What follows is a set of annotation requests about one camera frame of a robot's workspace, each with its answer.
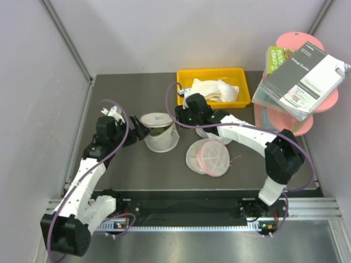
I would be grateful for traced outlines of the dark green bra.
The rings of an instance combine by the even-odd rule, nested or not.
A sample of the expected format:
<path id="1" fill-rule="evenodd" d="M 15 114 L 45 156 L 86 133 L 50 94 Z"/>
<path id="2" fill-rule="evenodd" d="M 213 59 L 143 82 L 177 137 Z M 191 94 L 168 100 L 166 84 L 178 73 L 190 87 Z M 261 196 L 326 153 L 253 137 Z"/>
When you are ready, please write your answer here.
<path id="1" fill-rule="evenodd" d="M 163 127 L 150 127 L 150 136 L 159 136 L 161 134 L 163 134 L 164 132 L 166 132 L 169 128 L 171 127 L 171 125 L 167 125 L 167 126 L 163 126 Z"/>

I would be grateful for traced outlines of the white mesh laundry bag beige trim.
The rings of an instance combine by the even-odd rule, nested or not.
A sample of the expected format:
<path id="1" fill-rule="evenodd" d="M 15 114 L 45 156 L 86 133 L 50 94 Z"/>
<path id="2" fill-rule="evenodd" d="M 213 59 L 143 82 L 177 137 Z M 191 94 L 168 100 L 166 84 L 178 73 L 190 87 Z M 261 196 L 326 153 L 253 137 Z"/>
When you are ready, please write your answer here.
<path id="1" fill-rule="evenodd" d="M 153 112 L 142 115 L 140 121 L 148 128 L 163 127 L 171 125 L 171 127 L 159 136 L 148 135 L 144 141 L 148 149 L 156 153 L 168 152 L 176 147 L 179 142 L 179 133 L 175 123 L 167 113 Z"/>

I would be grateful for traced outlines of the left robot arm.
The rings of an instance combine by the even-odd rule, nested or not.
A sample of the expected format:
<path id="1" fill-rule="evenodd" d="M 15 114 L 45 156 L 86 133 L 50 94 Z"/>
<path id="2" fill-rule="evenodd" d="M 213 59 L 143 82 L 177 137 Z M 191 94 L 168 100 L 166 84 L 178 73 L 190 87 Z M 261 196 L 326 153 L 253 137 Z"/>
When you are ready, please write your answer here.
<path id="1" fill-rule="evenodd" d="M 92 142 L 84 149 L 77 174 L 66 195 L 51 214 L 41 218 L 41 230 L 49 252 L 83 256 L 93 233 L 111 215 L 119 217 L 124 204 L 114 196 L 89 200 L 111 160 L 122 147 L 145 139 L 151 132 L 131 115 L 126 122 L 118 113 L 98 118 Z"/>

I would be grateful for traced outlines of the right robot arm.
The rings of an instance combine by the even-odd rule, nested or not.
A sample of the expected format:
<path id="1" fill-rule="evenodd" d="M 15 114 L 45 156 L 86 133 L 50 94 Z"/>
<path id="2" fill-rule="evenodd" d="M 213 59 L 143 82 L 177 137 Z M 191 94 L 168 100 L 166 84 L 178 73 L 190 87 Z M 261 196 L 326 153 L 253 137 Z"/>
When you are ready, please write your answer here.
<path id="1" fill-rule="evenodd" d="M 175 116 L 182 127 L 202 129 L 207 136 L 236 141 L 264 157 L 268 177 L 258 194 L 256 211 L 263 217 L 270 216 L 276 210 L 275 202 L 305 161 L 294 134 L 287 129 L 277 133 L 259 128 L 227 111 L 213 110 L 204 96 L 191 89 L 178 94 L 183 104 L 175 108 Z"/>

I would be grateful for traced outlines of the beige bra in tray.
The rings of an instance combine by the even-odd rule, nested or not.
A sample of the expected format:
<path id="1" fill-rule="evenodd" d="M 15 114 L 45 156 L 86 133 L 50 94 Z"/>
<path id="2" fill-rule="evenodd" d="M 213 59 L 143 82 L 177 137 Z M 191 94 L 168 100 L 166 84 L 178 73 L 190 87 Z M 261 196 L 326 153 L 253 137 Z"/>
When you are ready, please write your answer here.
<path id="1" fill-rule="evenodd" d="M 201 81 L 198 78 L 193 80 L 192 90 L 203 95 L 207 100 L 215 102 L 236 102 L 240 88 L 223 82 L 222 80 Z"/>

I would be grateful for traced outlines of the mesh laundry bag pink trim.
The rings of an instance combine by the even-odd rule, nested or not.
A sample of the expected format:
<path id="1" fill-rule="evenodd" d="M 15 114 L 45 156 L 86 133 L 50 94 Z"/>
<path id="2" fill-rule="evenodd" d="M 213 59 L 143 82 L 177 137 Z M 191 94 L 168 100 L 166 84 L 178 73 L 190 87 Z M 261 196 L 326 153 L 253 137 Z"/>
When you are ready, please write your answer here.
<path id="1" fill-rule="evenodd" d="M 194 172 L 211 177 L 224 175 L 230 167 L 227 147 L 219 141 L 210 139 L 194 142 L 186 152 L 185 161 Z"/>

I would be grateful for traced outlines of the yellow plastic tray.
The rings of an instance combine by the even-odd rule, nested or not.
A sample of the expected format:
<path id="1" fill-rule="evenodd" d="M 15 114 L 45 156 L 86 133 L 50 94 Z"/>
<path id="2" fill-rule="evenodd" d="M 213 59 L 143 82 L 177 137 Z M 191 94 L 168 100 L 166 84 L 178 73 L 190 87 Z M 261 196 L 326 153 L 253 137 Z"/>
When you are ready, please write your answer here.
<path id="1" fill-rule="evenodd" d="M 213 109 L 245 108 L 251 103 L 242 68 L 179 70 L 177 82 L 203 95 Z"/>

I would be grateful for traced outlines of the green storey house book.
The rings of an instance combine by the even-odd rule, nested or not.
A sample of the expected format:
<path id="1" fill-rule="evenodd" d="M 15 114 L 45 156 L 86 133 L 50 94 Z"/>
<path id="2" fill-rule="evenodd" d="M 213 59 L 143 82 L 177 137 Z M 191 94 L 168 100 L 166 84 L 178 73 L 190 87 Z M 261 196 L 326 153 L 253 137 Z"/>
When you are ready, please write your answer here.
<path id="1" fill-rule="evenodd" d="M 272 74 L 278 67 L 280 67 L 290 56 L 294 50 L 280 48 L 276 46 L 269 46 L 266 52 L 266 73 Z"/>

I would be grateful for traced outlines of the grey spiral setup guide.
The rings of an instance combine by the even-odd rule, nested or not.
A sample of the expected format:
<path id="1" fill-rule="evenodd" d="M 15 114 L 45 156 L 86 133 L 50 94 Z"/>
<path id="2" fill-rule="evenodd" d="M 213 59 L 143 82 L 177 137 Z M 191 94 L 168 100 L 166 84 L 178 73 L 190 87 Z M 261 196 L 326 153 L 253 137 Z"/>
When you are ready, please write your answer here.
<path id="1" fill-rule="evenodd" d="M 305 42 L 254 93 L 253 103 L 306 119 L 350 75 L 350 65 Z"/>

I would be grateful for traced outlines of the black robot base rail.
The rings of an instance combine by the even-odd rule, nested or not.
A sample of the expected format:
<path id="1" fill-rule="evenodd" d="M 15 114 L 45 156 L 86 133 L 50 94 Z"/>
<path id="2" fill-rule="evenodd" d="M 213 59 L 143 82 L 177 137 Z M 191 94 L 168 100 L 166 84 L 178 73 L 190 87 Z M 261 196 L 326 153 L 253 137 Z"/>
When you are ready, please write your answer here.
<path id="1" fill-rule="evenodd" d="M 133 213 L 136 227 L 229 227 L 253 220 L 282 218 L 286 201 L 272 206 L 258 199 L 257 191 L 118 191 L 95 190 L 93 199 L 108 195 L 116 199 L 115 214 Z"/>

